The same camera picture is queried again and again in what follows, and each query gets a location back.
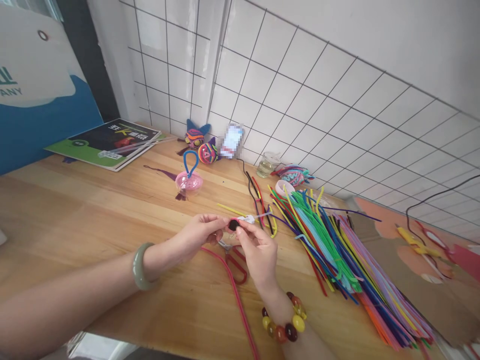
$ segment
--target pink plastic ball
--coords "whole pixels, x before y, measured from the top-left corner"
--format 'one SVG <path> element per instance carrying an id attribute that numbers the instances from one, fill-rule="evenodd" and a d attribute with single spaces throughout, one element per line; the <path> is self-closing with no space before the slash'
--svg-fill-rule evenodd
<path id="1" fill-rule="evenodd" d="M 187 172 L 183 171 L 175 179 L 177 189 L 183 192 L 186 197 L 197 195 L 203 183 L 204 180 L 196 172 L 189 178 Z"/>

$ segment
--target glass cup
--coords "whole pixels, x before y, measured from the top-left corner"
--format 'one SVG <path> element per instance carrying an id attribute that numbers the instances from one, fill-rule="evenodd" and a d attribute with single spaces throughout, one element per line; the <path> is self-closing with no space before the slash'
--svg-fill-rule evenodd
<path id="1" fill-rule="evenodd" d="M 279 155 L 280 153 L 264 152 L 256 169 L 256 174 L 261 178 L 268 178 L 282 162 Z"/>

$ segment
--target pipe cleaner animal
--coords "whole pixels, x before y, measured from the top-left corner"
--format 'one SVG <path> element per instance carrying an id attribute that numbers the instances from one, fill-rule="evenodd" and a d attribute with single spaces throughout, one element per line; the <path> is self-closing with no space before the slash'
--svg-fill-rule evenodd
<path id="1" fill-rule="evenodd" d="M 309 180 L 315 179 L 315 176 L 309 174 L 308 169 L 295 164 L 285 165 L 278 171 L 272 172 L 270 175 L 278 175 L 282 180 L 297 187 L 303 183 L 310 184 Z"/>
<path id="2" fill-rule="evenodd" d="M 215 161 L 220 160 L 220 154 L 217 150 L 215 137 L 212 137 L 209 142 L 203 143 L 198 148 L 198 157 L 204 164 L 210 165 Z"/>
<path id="3" fill-rule="evenodd" d="M 196 163 L 191 168 L 191 170 L 189 170 L 187 166 L 188 154 L 194 154 L 196 158 Z M 178 194 L 176 195 L 175 199 L 185 201 L 185 200 L 188 200 L 189 196 L 197 195 L 204 183 L 204 180 L 202 179 L 202 177 L 198 173 L 194 172 L 198 164 L 199 164 L 199 155 L 195 151 L 189 150 L 183 153 L 183 165 L 185 166 L 185 171 L 182 171 L 178 175 L 175 175 L 170 171 L 150 167 L 148 165 L 143 165 L 143 167 L 162 172 L 165 175 L 167 175 L 170 179 L 175 181 L 175 185 L 178 189 Z"/>
<path id="4" fill-rule="evenodd" d="M 202 145 L 205 140 L 205 134 L 210 131 L 210 127 L 210 124 L 205 124 L 198 128 L 192 120 L 187 119 L 185 139 L 178 139 L 178 141 L 185 141 L 188 146 L 178 151 L 177 154 L 182 156 L 187 150 L 197 149 L 200 145 Z"/>

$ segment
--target hand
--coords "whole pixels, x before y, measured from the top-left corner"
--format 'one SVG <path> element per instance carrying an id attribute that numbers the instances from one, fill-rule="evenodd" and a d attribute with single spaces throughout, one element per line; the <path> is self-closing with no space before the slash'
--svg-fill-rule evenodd
<path id="1" fill-rule="evenodd" d="M 182 254 L 183 260 L 190 260 L 203 244 L 218 243 L 224 235 L 223 229 L 230 218 L 216 214 L 197 214 L 169 242 L 174 242 Z"/>
<path id="2" fill-rule="evenodd" d="M 277 242 L 265 231 L 246 221 L 239 220 L 236 237 L 246 257 L 250 276 L 259 293 L 277 287 Z"/>

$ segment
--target book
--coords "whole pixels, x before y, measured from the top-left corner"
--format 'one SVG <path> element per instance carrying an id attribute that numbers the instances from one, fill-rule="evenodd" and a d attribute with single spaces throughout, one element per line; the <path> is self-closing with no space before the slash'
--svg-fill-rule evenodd
<path id="1" fill-rule="evenodd" d="M 122 153 L 109 153 L 110 151 L 165 137 L 160 130 L 118 118 L 44 149 L 117 172 L 155 145 L 141 146 Z"/>

